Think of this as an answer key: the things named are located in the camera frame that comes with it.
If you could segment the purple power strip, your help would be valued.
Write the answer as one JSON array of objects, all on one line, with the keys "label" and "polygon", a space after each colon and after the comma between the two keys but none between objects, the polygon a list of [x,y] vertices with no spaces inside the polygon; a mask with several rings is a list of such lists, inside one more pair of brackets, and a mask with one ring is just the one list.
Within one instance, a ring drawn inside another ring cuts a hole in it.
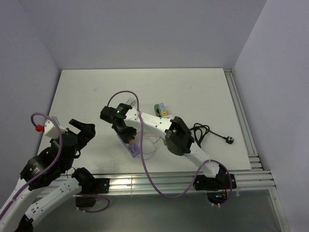
[{"label": "purple power strip", "polygon": [[140,155],[140,147],[135,144],[135,139],[129,139],[128,143],[125,143],[119,136],[117,136],[120,142],[124,145],[128,153],[132,158],[137,158]]}]

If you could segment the yellow plug adapter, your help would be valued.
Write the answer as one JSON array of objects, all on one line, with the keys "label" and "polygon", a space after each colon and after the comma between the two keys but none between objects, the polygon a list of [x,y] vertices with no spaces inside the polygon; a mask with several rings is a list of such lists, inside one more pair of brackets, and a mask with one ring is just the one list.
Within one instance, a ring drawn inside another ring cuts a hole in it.
[{"label": "yellow plug adapter", "polygon": [[166,112],[165,109],[162,109],[162,110],[160,111],[160,115],[161,115],[161,117],[165,117],[165,116],[167,116],[168,114],[167,114],[167,112]]}]

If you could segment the blue USB charger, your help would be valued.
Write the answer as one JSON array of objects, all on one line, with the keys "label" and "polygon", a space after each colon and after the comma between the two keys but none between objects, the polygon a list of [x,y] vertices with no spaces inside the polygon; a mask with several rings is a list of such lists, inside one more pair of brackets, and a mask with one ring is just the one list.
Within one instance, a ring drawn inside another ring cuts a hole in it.
[{"label": "blue USB charger", "polygon": [[165,108],[165,106],[164,106],[164,104],[161,102],[161,103],[159,103],[158,104],[158,110],[161,112],[162,110],[165,110],[166,108]]}]

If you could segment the green power strip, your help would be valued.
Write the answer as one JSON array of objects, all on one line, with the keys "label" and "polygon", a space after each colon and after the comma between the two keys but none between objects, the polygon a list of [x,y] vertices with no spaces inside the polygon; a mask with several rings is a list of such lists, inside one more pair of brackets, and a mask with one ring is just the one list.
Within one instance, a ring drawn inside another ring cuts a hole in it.
[{"label": "green power strip", "polygon": [[159,104],[154,105],[154,112],[157,117],[173,119],[173,115],[168,115],[164,104],[161,102]]}]

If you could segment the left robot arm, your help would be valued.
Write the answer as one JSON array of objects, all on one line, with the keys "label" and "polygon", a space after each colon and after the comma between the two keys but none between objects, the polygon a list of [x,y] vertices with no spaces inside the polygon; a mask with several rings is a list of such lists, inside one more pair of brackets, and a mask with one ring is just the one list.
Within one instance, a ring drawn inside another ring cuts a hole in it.
[{"label": "left robot arm", "polygon": [[36,131],[51,139],[50,146],[32,157],[21,171],[14,191],[0,211],[2,232],[31,232],[36,222],[67,198],[92,191],[93,175],[86,168],[77,168],[64,184],[35,201],[41,192],[72,167],[81,150],[95,137],[94,124],[75,119],[69,124],[79,129],[79,133],[61,127],[54,117],[47,117],[44,125],[35,125]]}]

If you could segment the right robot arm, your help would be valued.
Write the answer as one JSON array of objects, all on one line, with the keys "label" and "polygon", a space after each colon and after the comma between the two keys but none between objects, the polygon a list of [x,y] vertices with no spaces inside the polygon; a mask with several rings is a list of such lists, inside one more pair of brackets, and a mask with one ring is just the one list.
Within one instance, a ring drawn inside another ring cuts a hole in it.
[{"label": "right robot arm", "polygon": [[169,152],[187,158],[203,172],[203,177],[196,175],[193,180],[194,184],[200,182],[203,190],[233,187],[231,176],[224,165],[211,159],[201,149],[180,117],[156,117],[121,103],[116,108],[105,106],[100,112],[100,119],[110,123],[120,140],[130,147],[133,147],[135,137],[143,135],[144,130],[165,139]]}]

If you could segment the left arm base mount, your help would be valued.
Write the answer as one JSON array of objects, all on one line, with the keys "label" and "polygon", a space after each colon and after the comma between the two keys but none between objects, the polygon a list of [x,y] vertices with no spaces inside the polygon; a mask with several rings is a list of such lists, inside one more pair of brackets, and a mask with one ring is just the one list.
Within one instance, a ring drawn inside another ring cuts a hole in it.
[{"label": "left arm base mount", "polygon": [[80,194],[92,195],[91,197],[75,195],[75,205],[82,211],[98,211],[106,208],[109,201],[98,197],[104,196],[109,192],[110,179],[109,178],[96,178],[91,183],[82,186]]}]

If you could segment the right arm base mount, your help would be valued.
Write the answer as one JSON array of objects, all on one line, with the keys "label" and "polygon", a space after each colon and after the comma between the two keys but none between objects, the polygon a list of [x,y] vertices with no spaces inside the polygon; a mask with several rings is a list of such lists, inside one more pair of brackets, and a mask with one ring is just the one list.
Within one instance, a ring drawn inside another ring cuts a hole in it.
[{"label": "right arm base mount", "polygon": [[193,187],[196,191],[206,191],[211,204],[222,205],[227,202],[231,190],[236,189],[237,184],[233,174],[230,174],[229,177],[225,174],[222,180],[198,175],[195,178]]}]

